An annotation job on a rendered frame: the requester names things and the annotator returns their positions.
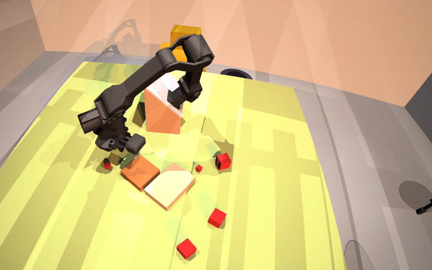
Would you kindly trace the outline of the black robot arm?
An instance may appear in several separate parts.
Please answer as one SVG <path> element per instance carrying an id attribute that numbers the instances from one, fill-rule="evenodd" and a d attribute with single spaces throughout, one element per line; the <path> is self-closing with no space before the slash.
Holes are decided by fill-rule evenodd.
<path id="1" fill-rule="evenodd" d="M 177 61 L 173 50 L 182 45 L 187 62 Z M 100 149 L 111 152 L 119 144 L 119 133 L 114 132 L 109 125 L 117 125 L 123 121 L 123 115 L 128 110 L 139 93 L 161 78 L 167 72 L 184 71 L 179 78 L 179 87 L 168 90 L 167 101 L 178 110 L 180 105 L 199 98 L 203 88 L 200 83 L 203 68 L 209 66 L 214 54 L 202 34 L 189 34 L 179 37 L 171 46 L 161 48 L 156 56 L 139 68 L 121 84 L 114 84 L 104 90 L 95 100 L 95 109 L 78 115 L 84 134 L 102 127 L 95 140 Z"/>

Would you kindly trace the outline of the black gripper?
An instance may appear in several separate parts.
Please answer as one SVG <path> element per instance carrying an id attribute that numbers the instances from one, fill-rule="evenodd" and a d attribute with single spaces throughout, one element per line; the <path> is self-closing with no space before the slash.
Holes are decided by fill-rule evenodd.
<path id="1" fill-rule="evenodd" d="M 120 152 L 123 152 L 126 148 L 128 152 L 137 155 L 138 152 L 143 148 L 143 146 L 146 144 L 146 138 L 143 136 L 140 136 L 139 134 L 134 134 L 133 136 L 130 135 L 128 131 L 128 127 L 125 126 L 125 122 L 127 121 L 127 118 L 123 117 L 123 121 L 117 125 L 106 125 L 106 128 L 112 129 L 114 132 L 119 133 L 119 144 L 118 144 L 118 150 Z M 98 135 L 102 130 L 102 127 L 93 130 L 93 133 Z"/>

